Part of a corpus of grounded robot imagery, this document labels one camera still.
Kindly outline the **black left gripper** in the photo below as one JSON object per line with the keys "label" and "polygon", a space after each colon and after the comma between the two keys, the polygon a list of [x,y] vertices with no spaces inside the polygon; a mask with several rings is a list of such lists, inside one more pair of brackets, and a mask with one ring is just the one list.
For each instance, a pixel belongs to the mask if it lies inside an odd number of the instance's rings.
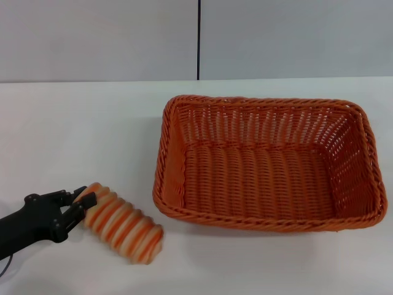
{"label": "black left gripper", "polygon": [[[85,219],[87,210],[97,204],[94,192],[74,202],[86,188],[87,186],[82,186],[73,192],[62,190],[25,197],[23,211],[26,214],[27,233],[32,237],[33,243],[43,240],[61,243],[68,238],[68,233]],[[61,208],[71,203],[62,213]]]}

